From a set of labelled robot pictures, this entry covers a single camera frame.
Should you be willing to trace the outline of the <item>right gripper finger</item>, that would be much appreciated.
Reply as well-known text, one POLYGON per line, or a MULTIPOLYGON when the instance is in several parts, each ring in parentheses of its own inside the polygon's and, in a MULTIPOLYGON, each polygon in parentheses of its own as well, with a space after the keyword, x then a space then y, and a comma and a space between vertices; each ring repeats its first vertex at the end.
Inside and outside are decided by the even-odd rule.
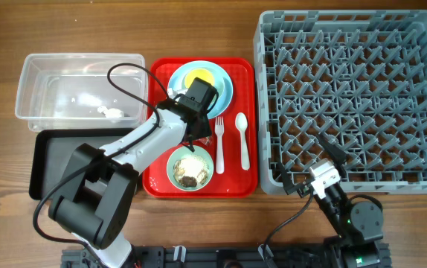
POLYGON ((346 175, 347 172, 344 166, 347 161, 347 154, 336 144, 328 142, 325 134, 319 134, 317 136, 319 144, 324 148, 324 151, 330 157, 334 167, 340 175, 346 175))
POLYGON ((280 171, 281 182, 283 183, 283 189, 287 195, 290 195, 296 191, 295 183, 291 178, 290 174, 286 171, 285 167, 281 162, 277 164, 277 168, 280 171))

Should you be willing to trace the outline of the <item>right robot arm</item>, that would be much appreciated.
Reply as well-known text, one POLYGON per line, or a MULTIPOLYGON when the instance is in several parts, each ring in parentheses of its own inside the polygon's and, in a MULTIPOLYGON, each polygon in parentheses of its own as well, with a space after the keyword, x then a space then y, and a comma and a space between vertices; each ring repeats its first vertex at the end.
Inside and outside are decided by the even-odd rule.
POLYGON ((383 238, 383 207, 377 199, 357 194, 349 198, 340 185, 346 175, 347 154, 324 134, 319 144, 328 157, 308 168, 310 178, 294 183, 283 165, 280 177, 286 194, 308 196, 307 204, 316 201, 336 231, 324 241, 324 251, 331 267, 378 267, 381 262, 379 241, 383 238))

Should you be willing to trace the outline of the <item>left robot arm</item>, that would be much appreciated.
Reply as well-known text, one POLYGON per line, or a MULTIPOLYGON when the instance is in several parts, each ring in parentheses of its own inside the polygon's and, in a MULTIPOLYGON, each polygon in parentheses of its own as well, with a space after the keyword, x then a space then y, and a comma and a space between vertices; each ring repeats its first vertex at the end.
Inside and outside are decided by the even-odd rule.
POLYGON ((128 135, 95 148, 81 144, 61 180, 43 197, 48 216, 75 235, 101 267, 133 267, 133 245, 121 230, 139 175, 167 150, 211 134, 208 100, 168 98, 128 135))

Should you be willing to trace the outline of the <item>red candy wrapper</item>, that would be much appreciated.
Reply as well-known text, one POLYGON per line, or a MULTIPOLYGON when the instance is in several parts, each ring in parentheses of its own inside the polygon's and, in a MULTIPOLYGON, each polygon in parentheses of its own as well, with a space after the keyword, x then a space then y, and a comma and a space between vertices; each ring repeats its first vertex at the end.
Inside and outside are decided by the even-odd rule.
POLYGON ((200 138, 199 142, 201 142, 205 146, 209 146, 213 142, 213 137, 212 136, 208 136, 208 137, 200 138))

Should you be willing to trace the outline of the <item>white tissue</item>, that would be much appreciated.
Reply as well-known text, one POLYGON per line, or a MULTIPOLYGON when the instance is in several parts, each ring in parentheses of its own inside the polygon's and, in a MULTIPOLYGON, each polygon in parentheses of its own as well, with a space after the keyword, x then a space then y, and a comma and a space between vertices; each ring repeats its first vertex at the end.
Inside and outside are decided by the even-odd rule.
POLYGON ((125 116, 125 113, 122 110, 116 108, 107 108, 106 106, 99 106, 97 111, 106 118, 110 119, 120 119, 125 116))

